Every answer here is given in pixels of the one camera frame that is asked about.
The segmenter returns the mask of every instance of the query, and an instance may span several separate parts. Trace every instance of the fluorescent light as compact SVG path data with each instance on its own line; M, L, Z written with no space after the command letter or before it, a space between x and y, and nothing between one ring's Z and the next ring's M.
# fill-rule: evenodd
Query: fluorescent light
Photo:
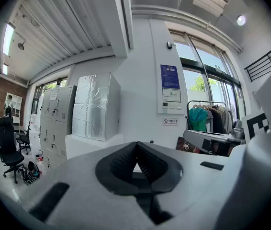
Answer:
M2 49L3 53L6 55L9 55L9 47L10 47L10 42L11 42L14 29L15 29L15 26L13 26L11 23L7 24L5 38L3 40L3 49Z
M238 24L238 25L244 25L245 22L246 22L245 16L241 15L241 16L239 16L239 17L237 18L237 24Z
M3 74L8 74L8 66L6 64L3 64L2 72Z

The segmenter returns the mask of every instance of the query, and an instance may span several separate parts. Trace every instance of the white locker cabinet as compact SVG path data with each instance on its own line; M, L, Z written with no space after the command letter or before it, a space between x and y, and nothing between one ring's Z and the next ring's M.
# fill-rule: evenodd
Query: white locker cabinet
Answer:
M67 160L65 136L72 131L76 88L76 86L66 86L46 90L44 93L40 117L40 142L47 172Z

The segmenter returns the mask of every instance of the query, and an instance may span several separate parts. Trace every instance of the railing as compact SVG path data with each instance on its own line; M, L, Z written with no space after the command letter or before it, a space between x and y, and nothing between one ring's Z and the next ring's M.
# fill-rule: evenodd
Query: railing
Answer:
M244 69L247 71L252 82L268 74L271 72L271 51Z

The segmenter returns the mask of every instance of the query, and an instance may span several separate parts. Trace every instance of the ceiling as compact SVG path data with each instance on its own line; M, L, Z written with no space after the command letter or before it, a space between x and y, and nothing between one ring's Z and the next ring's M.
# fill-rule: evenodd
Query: ceiling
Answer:
M24 0L12 21L9 56L4 54L9 72L30 80L68 57L110 46L95 15L91 0Z
M269 12L262 0L228 0L221 16L216 17L212 13L193 4L193 0L132 0L132 4L158 5L179 9L188 12L210 24L215 25L225 34L231 37L241 47L247 43L250 35L263 23ZM237 24L237 18L244 15L247 22L243 26Z

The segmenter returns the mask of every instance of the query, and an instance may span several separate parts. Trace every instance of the blue sign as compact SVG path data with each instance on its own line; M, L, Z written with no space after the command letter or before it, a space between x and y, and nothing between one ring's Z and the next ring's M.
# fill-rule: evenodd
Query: blue sign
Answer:
M169 89L180 89L177 68L161 65L162 87Z

